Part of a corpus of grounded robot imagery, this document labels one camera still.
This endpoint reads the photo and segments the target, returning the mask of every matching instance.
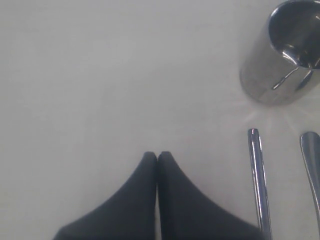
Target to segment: white table surface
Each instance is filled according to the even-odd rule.
[[[203,193],[256,225],[248,128],[262,138],[274,240],[319,239],[299,136],[320,132],[320,87],[268,108],[239,83],[280,2],[2,0],[0,239],[52,239],[145,151],[171,151]]]

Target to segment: metal spoon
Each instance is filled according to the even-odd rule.
[[[312,131],[300,137],[300,146],[316,210],[320,232],[320,136]]]
[[[265,166],[262,157],[262,145],[258,129],[252,128],[248,130],[248,144],[258,225],[265,237],[265,240],[272,240]]]

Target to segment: metal cup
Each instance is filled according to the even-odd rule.
[[[246,93],[288,104],[320,82],[320,0],[290,0],[269,16],[240,71]]]

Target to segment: metal utensil handle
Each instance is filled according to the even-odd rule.
[[[320,232],[320,136],[315,132],[306,132],[300,137],[300,146]]]
[[[258,129],[252,128],[248,130],[248,144],[258,225],[264,234],[265,239],[272,240],[265,167]]]

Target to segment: stainless steel cup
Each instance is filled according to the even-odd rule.
[[[290,0],[269,16],[240,71],[246,93],[288,104],[320,82],[320,0]]]

